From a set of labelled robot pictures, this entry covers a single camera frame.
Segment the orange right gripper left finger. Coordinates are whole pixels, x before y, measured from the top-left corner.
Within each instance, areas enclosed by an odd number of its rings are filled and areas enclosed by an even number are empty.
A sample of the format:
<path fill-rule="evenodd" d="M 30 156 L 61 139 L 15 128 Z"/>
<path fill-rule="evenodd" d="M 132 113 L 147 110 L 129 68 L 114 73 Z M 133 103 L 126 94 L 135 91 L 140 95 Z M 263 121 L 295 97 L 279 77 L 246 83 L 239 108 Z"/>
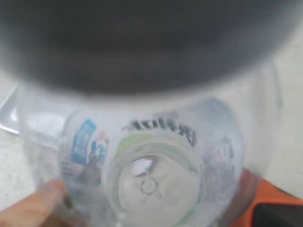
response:
<path fill-rule="evenodd" d="M 54 213 L 66 191 L 61 180 L 53 179 L 34 193 L 0 212 L 1 227 L 67 227 Z"/>

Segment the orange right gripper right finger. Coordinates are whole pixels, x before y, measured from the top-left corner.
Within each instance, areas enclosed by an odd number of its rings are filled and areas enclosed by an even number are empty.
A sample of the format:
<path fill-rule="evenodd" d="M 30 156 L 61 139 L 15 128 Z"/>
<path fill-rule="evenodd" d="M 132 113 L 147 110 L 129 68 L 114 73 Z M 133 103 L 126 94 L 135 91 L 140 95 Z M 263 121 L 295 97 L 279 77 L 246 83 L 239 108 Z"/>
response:
<path fill-rule="evenodd" d="M 246 184 L 242 227 L 301 227 L 303 200 L 277 188 L 245 169 L 241 182 Z"/>

